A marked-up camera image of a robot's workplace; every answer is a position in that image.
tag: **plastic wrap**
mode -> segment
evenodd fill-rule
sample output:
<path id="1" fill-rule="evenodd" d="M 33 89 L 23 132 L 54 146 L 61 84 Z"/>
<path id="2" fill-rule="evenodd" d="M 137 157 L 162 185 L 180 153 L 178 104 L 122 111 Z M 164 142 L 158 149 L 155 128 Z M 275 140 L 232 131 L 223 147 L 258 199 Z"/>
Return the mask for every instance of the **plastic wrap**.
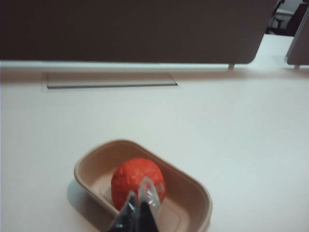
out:
<path id="1" fill-rule="evenodd" d="M 144 177 L 138 190 L 138 203 L 135 193 L 130 191 L 125 205 L 108 231 L 158 232 L 157 224 L 161 209 L 158 192 L 163 191 L 163 184 L 154 186 L 150 178 Z"/>
<path id="2" fill-rule="evenodd" d="M 125 205 L 112 222 L 108 232 L 134 232 L 137 206 L 135 193 L 130 191 Z"/>

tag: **gray panel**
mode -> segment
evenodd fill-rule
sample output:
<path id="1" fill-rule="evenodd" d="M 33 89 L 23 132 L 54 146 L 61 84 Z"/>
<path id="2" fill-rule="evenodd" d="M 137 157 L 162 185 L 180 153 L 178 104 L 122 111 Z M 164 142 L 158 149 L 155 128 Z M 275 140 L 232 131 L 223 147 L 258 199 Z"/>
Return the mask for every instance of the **gray panel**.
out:
<path id="1" fill-rule="evenodd" d="M 0 59 L 248 63 L 276 0 L 0 3 Z"/>
<path id="2" fill-rule="evenodd" d="M 292 65 L 309 65 L 309 8 L 286 55 Z"/>

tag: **chair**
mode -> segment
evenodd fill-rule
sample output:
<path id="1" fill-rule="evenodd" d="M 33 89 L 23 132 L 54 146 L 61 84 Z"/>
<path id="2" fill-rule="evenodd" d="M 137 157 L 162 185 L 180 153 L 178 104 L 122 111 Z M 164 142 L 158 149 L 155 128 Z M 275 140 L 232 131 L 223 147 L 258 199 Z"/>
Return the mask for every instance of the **chair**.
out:
<path id="1" fill-rule="evenodd" d="M 276 14 L 276 11 L 280 7 L 281 4 L 283 4 L 285 0 L 280 0 L 272 14 L 272 17 Z M 294 14 L 292 15 L 291 19 L 288 21 L 287 26 L 285 29 L 281 28 L 282 22 L 284 20 L 277 19 L 275 20 L 278 22 L 278 25 L 276 28 L 269 27 L 266 30 L 266 33 L 273 32 L 276 35 L 288 35 L 288 36 L 295 36 L 295 33 L 297 32 L 297 29 L 309 7 L 309 0 L 303 0 L 303 2 L 298 6 Z"/>

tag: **orange ball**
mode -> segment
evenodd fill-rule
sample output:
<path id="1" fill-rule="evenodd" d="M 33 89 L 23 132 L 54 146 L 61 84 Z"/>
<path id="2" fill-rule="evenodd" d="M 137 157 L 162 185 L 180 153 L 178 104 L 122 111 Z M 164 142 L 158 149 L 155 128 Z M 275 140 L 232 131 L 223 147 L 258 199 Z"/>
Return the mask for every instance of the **orange ball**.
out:
<path id="1" fill-rule="evenodd" d="M 140 182 L 145 176 L 152 179 L 154 186 L 164 185 L 164 191 L 158 193 L 160 201 L 163 201 L 166 183 L 160 168 L 149 159 L 133 158 L 121 164 L 112 176 L 112 201 L 117 210 L 125 204 L 130 190 L 138 195 Z"/>

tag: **white desk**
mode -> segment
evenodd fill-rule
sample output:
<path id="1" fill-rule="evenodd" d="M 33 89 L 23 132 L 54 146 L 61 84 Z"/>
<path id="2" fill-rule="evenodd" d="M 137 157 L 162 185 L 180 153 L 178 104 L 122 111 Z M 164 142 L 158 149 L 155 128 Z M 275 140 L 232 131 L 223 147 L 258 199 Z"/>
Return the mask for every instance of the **white desk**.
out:
<path id="1" fill-rule="evenodd" d="M 209 232 L 308 232 L 309 69 L 283 62 L 291 40 L 265 36 L 254 62 L 233 71 L 2 62 L 1 231 L 104 231 L 110 218 L 74 181 L 73 168 L 120 138 L 209 190 Z M 47 90 L 42 81 L 55 68 L 119 67 L 169 72 L 179 86 Z"/>

